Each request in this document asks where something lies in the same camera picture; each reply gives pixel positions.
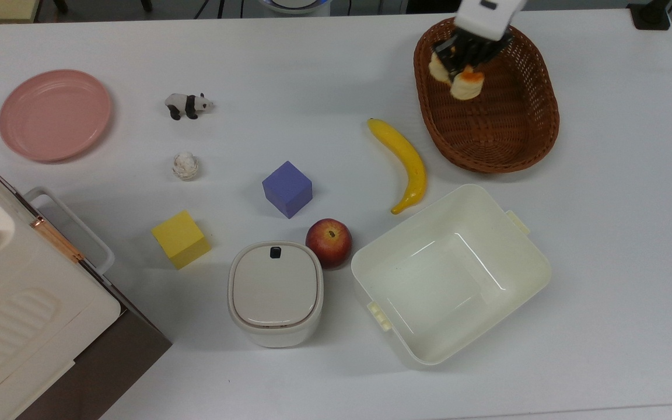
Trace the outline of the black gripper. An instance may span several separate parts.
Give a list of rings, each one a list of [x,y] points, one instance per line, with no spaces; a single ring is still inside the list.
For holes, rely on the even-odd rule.
[[[465,31],[454,29],[450,37],[433,44],[432,62],[444,66],[454,81],[470,81],[470,67],[477,68],[488,63],[512,42],[511,29],[501,39],[493,41]]]

